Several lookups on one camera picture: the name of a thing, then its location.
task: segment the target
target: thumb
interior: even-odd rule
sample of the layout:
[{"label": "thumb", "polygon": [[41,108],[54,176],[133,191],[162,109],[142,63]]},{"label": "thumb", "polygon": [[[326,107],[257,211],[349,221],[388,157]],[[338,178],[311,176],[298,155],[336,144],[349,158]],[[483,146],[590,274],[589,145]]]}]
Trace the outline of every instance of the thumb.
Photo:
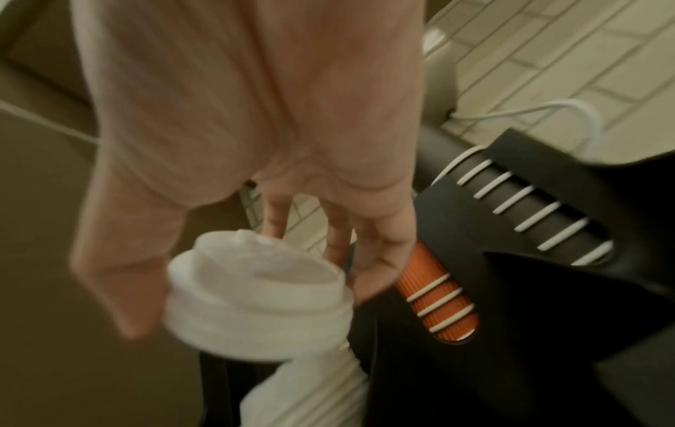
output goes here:
[{"label": "thumb", "polygon": [[71,265],[127,338],[147,336],[160,323],[168,253],[187,212],[145,185],[105,146],[100,149]]}]

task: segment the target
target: human hand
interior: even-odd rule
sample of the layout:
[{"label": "human hand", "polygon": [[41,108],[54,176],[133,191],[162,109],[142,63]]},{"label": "human hand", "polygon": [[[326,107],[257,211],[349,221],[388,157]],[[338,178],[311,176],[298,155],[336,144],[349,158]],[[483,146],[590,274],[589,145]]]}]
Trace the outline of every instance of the human hand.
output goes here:
[{"label": "human hand", "polygon": [[319,197],[325,258],[363,301],[416,239],[411,182],[423,69],[421,0],[74,0],[101,147],[72,268],[122,334],[157,326],[168,252],[189,210],[251,177],[263,233]]}]

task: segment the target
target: tiled wall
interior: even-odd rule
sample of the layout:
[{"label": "tiled wall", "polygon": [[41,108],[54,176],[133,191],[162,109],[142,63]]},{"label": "tiled wall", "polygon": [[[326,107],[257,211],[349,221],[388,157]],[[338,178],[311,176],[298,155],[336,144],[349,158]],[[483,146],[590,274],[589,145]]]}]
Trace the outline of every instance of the tiled wall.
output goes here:
[{"label": "tiled wall", "polygon": [[[606,161],[675,149],[675,0],[454,0],[432,22],[455,43],[461,114],[578,98],[605,118]],[[513,127],[566,151],[586,137],[567,111],[445,127],[475,144]],[[243,201],[258,227],[262,201]],[[319,253],[326,226],[299,197],[287,240]]]}]

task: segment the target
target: orange object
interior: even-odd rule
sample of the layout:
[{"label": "orange object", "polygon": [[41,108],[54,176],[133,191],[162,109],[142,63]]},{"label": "orange object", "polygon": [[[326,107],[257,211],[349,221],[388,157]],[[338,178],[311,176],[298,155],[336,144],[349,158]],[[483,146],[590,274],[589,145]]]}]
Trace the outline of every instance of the orange object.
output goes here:
[{"label": "orange object", "polygon": [[462,340],[478,325],[470,298],[420,241],[397,288],[427,329],[442,340]]}]

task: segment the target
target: finger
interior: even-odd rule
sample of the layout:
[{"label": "finger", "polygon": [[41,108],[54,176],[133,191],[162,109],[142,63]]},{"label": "finger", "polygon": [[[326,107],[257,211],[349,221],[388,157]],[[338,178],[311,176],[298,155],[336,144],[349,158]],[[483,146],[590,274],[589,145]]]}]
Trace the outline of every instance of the finger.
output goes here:
[{"label": "finger", "polygon": [[101,148],[71,265],[127,338],[158,327],[168,290],[167,254],[186,213]]},{"label": "finger", "polygon": [[283,238],[288,225],[288,214],[293,203],[290,196],[262,195],[264,203],[264,220],[262,235],[274,238]]},{"label": "finger", "polygon": [[408,264],[417,234],[412,199],[399,212],[377,218],[373,223],[381,244],[374,262],[354,279],[356,304],[391,286]]},{"label": "finger", "polygon": [[349,220],[356,232],[354,261],[349,271],[349,283],[353,286],[355,278],[375,262],[380,251],[380,236],[373,220],[356,215],[352,215]]},{"label": "finger", "polygon": [[323,258],[342,268],[347,262],[349,245],[352,239],[352,225],[349,222],[349,214],[336,203],[327,200],[320,200],[320,202],[328,218],[328,235]]}]

